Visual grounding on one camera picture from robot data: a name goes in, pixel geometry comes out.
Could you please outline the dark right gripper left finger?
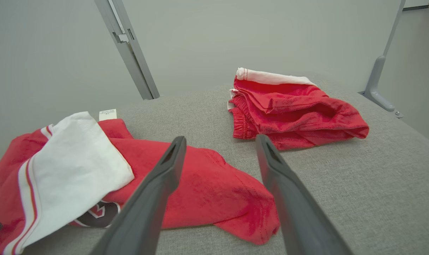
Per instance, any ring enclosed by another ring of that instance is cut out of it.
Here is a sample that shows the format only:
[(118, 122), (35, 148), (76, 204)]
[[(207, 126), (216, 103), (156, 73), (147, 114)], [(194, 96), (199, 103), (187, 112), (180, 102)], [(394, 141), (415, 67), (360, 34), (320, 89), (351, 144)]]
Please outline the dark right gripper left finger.
[(147, 174), (92, 255), (154, 255), (169, 196), (179, 186), (187, 141), (176, 137)]

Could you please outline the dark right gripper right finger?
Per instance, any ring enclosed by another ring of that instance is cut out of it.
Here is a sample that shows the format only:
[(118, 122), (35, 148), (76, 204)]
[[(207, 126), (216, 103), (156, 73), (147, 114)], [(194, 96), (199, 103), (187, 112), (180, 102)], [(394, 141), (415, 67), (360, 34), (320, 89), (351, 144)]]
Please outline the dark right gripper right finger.
[(352, 255), (352, 250), (270, 138), (256, 137), (262, 181), (273, 194), (289, 255)]

